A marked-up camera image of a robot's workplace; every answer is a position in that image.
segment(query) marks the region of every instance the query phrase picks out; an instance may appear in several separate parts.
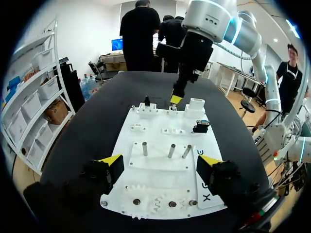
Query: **man in black shirt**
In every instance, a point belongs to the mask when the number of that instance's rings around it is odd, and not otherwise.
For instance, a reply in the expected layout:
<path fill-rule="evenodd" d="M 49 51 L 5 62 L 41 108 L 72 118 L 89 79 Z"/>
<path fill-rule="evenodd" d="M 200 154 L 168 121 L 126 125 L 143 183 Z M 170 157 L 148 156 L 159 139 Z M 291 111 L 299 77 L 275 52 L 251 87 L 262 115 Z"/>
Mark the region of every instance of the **man in black shirt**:
<path fill-rule="evenodd" d="M 121 21 L 123 53 L 128 71 L 151 71 L 154 61 L 153 35 L 160 26 L 159 14 L 149 0 L 139 0 Z"/>
<path fill-rule="evenodd" d="M 291 44 L 287 45 L 287 49 L 290 60 L 288 62 L 282 62 L 276 72 L 277 80 L 283 77 L 279 88 L 283 113 L 289 113 L 291 111 L 302 80 L 302 72 L 298 69 L 297 66 L 298 51 Z M 305 98 L 308 96 L 310 96 L 310 92 L 309 88 L 307 87 Z M 256 126 L 252 129 L 252 133 L 256 131 L 259 125 L 264 124 L 266 120 L 266 115 L 267 114 L 265 112 L 261 116 Z"/>
<path fill-rule="evenodd" d="M 175 19 L 170 19 L 164 16 L 163 23 L 160 24 L 159 41 L 166 39 L 166 44 L 174 47 L 180 47 L 181 42 L 186 36 L 186 29 L 181 26 L 183 17 L 177 16 Z M 167 73 L 178 72 L 178 61 L 172 59 L 166 59 L 167 66 L 164 71 Z"/>

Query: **yellow tape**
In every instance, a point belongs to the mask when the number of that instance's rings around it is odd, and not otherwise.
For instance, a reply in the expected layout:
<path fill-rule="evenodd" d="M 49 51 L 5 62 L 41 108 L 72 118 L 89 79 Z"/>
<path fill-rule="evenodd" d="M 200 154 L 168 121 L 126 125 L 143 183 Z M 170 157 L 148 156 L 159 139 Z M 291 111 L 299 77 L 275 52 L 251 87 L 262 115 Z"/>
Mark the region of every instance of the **yellow tape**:
<path fill-rule="evenodd" d="M 217 164 L 217 163 L 222 163 L 223 161 L 217 160 L 217 159 L 213 159 L 210 157 L 207 157 L 205 155 L 200 155 L 202 157 L 202 159 L 204 159 L 205 162 L 207 162 L 210 166 L 213 166 L 213 164 Z"/>
<path fill-rule="evenodd" d="M 111 157 L 108 157 L 108 158 L 105 158 L 105 159 L 101 159 L 101 160 L 96 160 L 97 162 L 104 162 L 104 163 L 107 163 L 109 166 L 113 164 L 114 161 L 116 161 L 117 158 L 120 157 L 120 155 L 122 154 L 117 154 L 117 155 L 114 155 L 114 156 L 111 156 Z"/>
<path fill-rule="evenodd" d="M 174 96 L 172 95 L 171 97 L 171 103 L 173 104 L 178 104 L 183 98 L 179 97 L 179 96 Z"/>

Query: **white assembly board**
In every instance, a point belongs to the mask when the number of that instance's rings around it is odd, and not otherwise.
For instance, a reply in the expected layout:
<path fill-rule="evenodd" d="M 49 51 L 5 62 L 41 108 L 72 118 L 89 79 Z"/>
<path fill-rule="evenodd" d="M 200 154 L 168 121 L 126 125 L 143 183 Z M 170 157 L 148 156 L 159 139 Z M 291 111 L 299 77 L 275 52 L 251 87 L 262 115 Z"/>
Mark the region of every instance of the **white assembly board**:
<path fill-rule="evenodd" d="M 208 120 L 204 108 L 200 118 L 188 118 L 183 111 L 157 109 L 155 104 L 132 107 L 112 154 L 123 155 L 124 172 L 109 195 L 101 196 L 101 206 L 150 219 L 189 218 L 226 208 L 196 172 L 200 154 L 222 161 L 212 125 L 207 133 L 192 132 L 197 120 Z M 143 142 L 147 143 L 147 156 Z M 172 144 L 176 146 L 169 158 Z M 192 148 L 182 158 L 188 145 Z M 135 199 L 139 199 L 139 205 L 133 204 Z M 193 200 L 198 204 L 190 205 Z M 172 201 L 175 207 L 169 206 Z"/>

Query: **cardboard box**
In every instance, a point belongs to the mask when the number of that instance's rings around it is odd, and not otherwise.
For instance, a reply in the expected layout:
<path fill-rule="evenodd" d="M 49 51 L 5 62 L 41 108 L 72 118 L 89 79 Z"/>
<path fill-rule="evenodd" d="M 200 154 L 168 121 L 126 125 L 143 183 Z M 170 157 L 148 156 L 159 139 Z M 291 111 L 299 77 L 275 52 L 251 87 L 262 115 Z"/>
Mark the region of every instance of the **cardboard box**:
<path fill-rule="evenodd" d="M 45 115 L 53 125 L 60 125 L 68 115 L 67 107 L 62 99 L 56 99 L 45 111 Z"/>
<path fill-rule="evenodd" d="M 125 62 L 105 63 L 107 71 L 127 71 Z"/>

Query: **black shirt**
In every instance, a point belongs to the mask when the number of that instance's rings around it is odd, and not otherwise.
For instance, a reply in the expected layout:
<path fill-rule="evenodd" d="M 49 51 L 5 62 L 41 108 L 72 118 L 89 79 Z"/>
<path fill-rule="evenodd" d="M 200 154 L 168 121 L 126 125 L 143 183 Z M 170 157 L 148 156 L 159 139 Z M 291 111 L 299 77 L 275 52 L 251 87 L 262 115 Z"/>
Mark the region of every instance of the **black shirt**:
<path fill-rule="evenodd" d="M 294 75 L 288 74 L 287 65 L 288 70 L 290 70 L 292 73 L 296 74 L 298 72 L 296 78 Z M 294 102 L 294 99 L 298 93 L 298 89 L 300 88 L 302 72 L 298 69 L 298 66 L 292 67 L 289 65 L 289 62 L 282 62 L 277 69 L 276 74 L 278 77 L 283 77 L 279 88 L 281 101 L 288 101 L 290 103 Z"/>
<path fill-rule="evenodd" d="M 186 29 L 181 26 L 182 20 L 169 19 L 160 24 L 159 41 L 165 37 L 166 44 L 180 47 L 183 38 L 186 36 Z"/>
<path fill-rule="evenodd" d="M 152 54 L 153 32 L 160 26 L 159 14 L 150 7 L 137 7 L 125 14 L 121 21 L 123 51 Z"/>

